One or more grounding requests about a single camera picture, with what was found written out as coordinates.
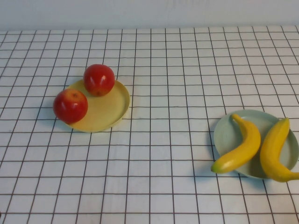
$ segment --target red apple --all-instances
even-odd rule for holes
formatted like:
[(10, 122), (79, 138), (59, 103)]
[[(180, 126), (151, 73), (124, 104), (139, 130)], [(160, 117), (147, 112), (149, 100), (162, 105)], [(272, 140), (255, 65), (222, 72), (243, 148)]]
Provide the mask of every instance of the red apple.
[(80, 121), (87, 113), (86, 96), (76, 89), (65, 89), (58, 93), (53, 102), (55, 115), (66, 124)]
[(89, 66), (83, 75), (84, 87), (93, 96), (105, 96), (114, 84), (115, 77), (111, 68), (103, 64)]

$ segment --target banana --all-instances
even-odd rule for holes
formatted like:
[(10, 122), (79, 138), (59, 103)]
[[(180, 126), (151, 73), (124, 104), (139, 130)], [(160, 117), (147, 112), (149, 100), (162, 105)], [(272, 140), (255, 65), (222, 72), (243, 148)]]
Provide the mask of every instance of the banana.
[(279, 161), (280, 153), (290, 130), (288, 118), (279, 120), (267, 133), (263, 141), (260, 162), (266, 175), (277, 181), (298, 180), (299, 173), (290, 171)]
[(219, 174), (233, 171), (244, 165), (255, 156), (261, 144), (261, 135), (254, 123), (242, 119), (237, 114), (232, 114), (231, 117), (239, 125), (243, 141), (237, 148), (224, 154), (214, 162), (211, 171)]

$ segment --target plastic plate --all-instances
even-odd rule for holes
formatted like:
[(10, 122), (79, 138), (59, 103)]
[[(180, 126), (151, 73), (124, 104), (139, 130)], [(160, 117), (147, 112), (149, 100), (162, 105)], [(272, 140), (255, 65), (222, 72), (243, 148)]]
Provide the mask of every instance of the plastic plate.
[(79, 80), (68, 88), (80, 90), (88, 101), (87, 114), (80, 121), (69, 125), (81, 132), (100, 132), (117, 124), (125, 115), (130, 104), (130, 94), (126, 87), (115, 81), (113, 89), (105, 96), (94, 97)]
[[(250, 120), (257, 126), (261, 134), (261, 145), (267, 132), (279, 121), (278, 118), (262, 111), (240, 110), (232, 113), (238, 114), (243, 119)], [(233, 150), (242, 142), (240, 128), (230, 117), (232, 113), (221, 118), (215, 127), (214, 142), (220, 156)], [(249, 162), (236, 169), (236, 171), (248, 177), (268, 179), (259, 161), (259, 151)], [(281, 151), (280, 161), (288, 169), (292, 169), (298, 161), (298, 156), (298, 142), (294, 133), (290, 130)]]

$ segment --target table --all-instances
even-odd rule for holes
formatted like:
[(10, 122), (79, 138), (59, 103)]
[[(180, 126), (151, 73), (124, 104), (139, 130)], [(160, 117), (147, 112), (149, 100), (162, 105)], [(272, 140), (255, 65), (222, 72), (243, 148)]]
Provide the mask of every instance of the table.
[[(296, 26), (0, 32), (0, 223), (299, 223), (298, 181), (210, 171), (229, 112), (289, 117), (299, 137), (298, 57)], [(52, 103), (94, 63), (131, 106), (80, 133)]]

